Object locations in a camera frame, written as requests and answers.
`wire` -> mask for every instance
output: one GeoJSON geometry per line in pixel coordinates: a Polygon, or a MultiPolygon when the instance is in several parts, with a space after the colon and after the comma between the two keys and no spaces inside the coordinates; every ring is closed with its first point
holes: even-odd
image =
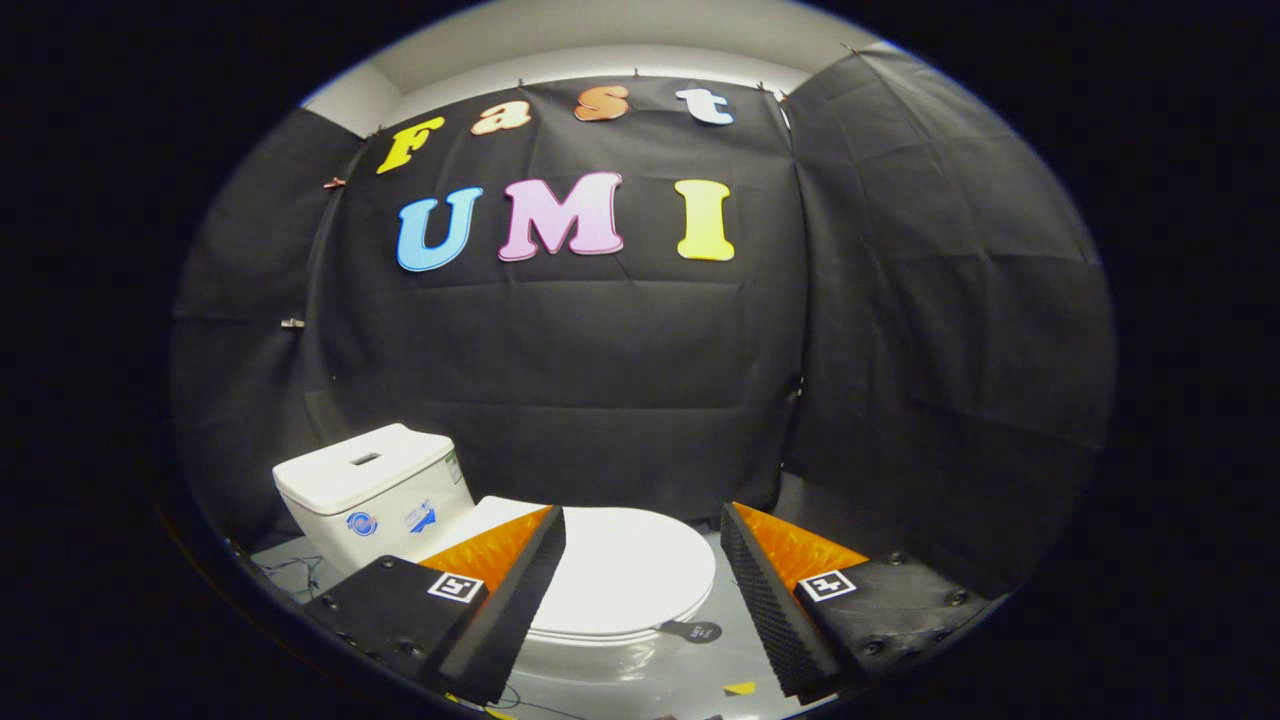
{"type": "Polygon", "coordinates": [[[284,592],[288,592],[288,593],[291,593],[291,594],[302,594],[302,593],[307,593],[307,596],[310,597],[310,600],[315,600],[315,598],[316,598],[316,593],[315,593],[315,591],[320,589],[320,583],[317,583],[317,582],[315,580],[315,570],[316,570],[316,568],[317,568],[317,566],[319,566],[319,565],[320,565],[321,562],[324,562],[324,557],[320,557],[319,555],[310,555],[310,556],[307,556],[307,557],[291,557],[291,559],[288,559],[288,560],[285,560],[285,561],[283,561],[283,562],[276,562],[275,565],[262,565],[262,564],[260,564],[260,562],[255,562],[255,565],[257,565],[257,568],[259,568],[260,570],[262,570],[262,573],[265,573],[265,574],[266,574],[266,577],[268,577],[268,578],[269,578],[269,579],[270,579],[270,580],[271,580],[273,583],[275,583],[275,575],[276,575],[276,574],[278,574],[279,571],[282,571],[283,569],[285,569],[285,568],[289,568],[289,566],[292,566],[292,565],[297,565],[297,564],[300,564],[300,562],[301,562],[302,565],[305,565],[305,566],[306,566],[306,569],[307,569],[307,577],[306,577],[306,582],[307,582],[307,584],[306,584],[306,587],[303,587],[303,588],[302,588],[302,589],[300,589],[300,591],[296,591],[296,589],[291,589],[291,588],[287,588],[287,587],[283,587],[283,585],[280,585],[279,583],[276,583],[276,587],[279,587],[280,589],[283,589],[284,592]]]}
{"type": "Polygon", "coordinates": [[[532,702],[525,702],[525,701],[520,700],[520,691],[517,691],[516,688],[511,687],[511,683],[507,683],[507,689],[509,689],[512,693],[515,693],[516,700],[513,700],[513,701],[512,700],[499,700],[499,702],[509,702],[511,705],[504,705],[502,707],[498,707],[497,705],[490,705],[489,707],[492,707],[494,710],[512,710],[515,707],[518,707],[518,706],[524,705],[525,707],[536,707],[539,710],[545,710],[548,712],[554,712],[557,715],[563,715],[564,717],[573,717],[573,720],[586,720],[586,717],[580,717],[580,716],[573,715],[571,712],[564,712],[563,710],[556,710],[554,707],[547,707],[545,705],[535,705],[532,702]]]}

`toilet lid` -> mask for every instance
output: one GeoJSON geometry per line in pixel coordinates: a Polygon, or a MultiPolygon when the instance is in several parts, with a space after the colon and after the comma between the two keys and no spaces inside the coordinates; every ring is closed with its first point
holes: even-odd
{"type": "MultiPolygon", "coordinates": [[[[449,542],[539,507],[485,497],[449,542]]],[[[655,628],[700,605],[716,577],[707,541],[658,512],[564,507],[564,553],[534,616],[532,634],[603,639],[655,628]]]]}

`orange letter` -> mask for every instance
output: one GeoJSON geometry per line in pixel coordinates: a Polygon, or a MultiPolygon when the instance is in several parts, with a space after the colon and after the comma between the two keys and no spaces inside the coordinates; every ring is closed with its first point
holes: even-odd
{"type": "Polygon", "coordinates": [[[627,95],[630,92],[621,85],[593,87],[577,96],[577,108],[573,110],[573,117],[582,122],[621,118],[631,109],[627,101],[623,100],[627,95]]]}
{"type": "Polygon", "coordinates": [[[499,129],[518,128],[532,118],[529,117],[529,102],[512,100],[494,105],[480,113],[481,120],[471,126],[471,135],[489,135],[499,129]]]}

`toilet tank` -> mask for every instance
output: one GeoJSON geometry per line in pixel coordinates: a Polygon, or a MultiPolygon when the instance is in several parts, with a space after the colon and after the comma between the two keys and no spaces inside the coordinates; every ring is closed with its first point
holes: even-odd
{"type": "Polygon", "coordinates": [[[343,578],[383,555],[411,562],[475,502],[453,441],[387,425],[276,465],[285,507],[343,578]]]}

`black tag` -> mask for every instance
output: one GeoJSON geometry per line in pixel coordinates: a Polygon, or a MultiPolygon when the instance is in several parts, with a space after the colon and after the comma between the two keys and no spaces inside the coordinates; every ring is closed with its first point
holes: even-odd
{"type": "Polygon", "coordinates": [[[680,635],[691,643],[704,644],[721,637],[724,630],[716,623],[677,623],[669,620],[658,628],[660,633],[680,635]]]}

